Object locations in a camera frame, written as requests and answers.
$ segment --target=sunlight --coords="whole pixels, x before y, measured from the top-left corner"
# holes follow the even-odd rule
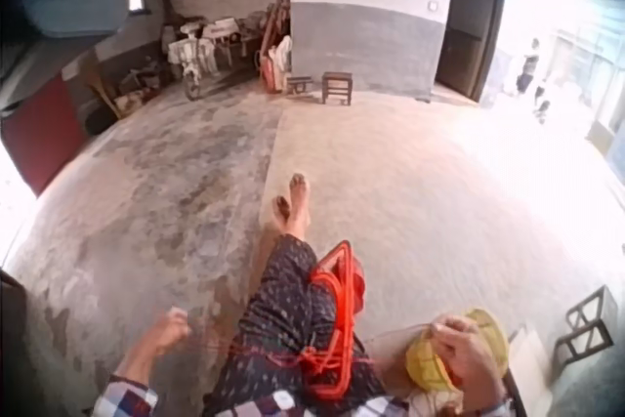
[[[35,195],[0,144],[0,259],[5,258],[34,202]]]

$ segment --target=person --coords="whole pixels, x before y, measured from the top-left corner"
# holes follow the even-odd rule
[[[523,64],[523,69],[521,75],[517,78],[517,90],[521,95],[523,95],[532,80],[534,79],[534,73],[536,73],[536,66],[538,65],[538,60],[540,56],[538,51],[540,49],[540,42],[538,39],[534,38],[531,42],[531,51],[525,55],[525,62]]]
[[[205,395],[203,417],[257,415],[408,415],[407,403],[390,396],[376,376],[363,345],[354,338],[350,385],[339,400],[322,400],[307,385],[330,384],[332,370],[307,376],[301,365],[283,366],[271,355],[297,356],[304,347],[327,349],[335,304],[323,286],[310,284],[317,258],[306,242],[310,187],[302,175],[290,182],[290,203],[274,201],[281,233],[251,298],[215,389]],[[189,335],[187,314],[173,308],[133,346],[111,375],[94,407],[95,417],[146,417],[157,403],[149,388],[155,360]],[[508,416],[505,389],[478,327],[469,319],[442,316],[432,325],[437,354],[462,381],[464,409],[478,415]],[[242,349],[262,351],[238,354]]]

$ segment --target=bare foot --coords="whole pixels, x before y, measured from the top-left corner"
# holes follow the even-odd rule
[[[286,230],[298,239],[304,241],[306,229],[311,224],[309,213],[309,199],[311,189],[304,175],[296,173],[289,184],[291,189],[291,214],[286,220]]]
[[[272,201],[271,208],[273,209],[275,224],[280,232],[285,233],[286,221],[289,220],[289,217],[291,216],[291,206],[289,205],[288,200],[279,195]]]

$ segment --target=checkered sleeve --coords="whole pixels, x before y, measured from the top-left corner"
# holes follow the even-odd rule
[[[112,376],[96,402],[92,417],[149,417],[157,402],[153,390]]]

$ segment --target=doorway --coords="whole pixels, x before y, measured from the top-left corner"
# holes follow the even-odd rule
[[[503,0],[451,0],[436,81],[478,101],[494,53]]]

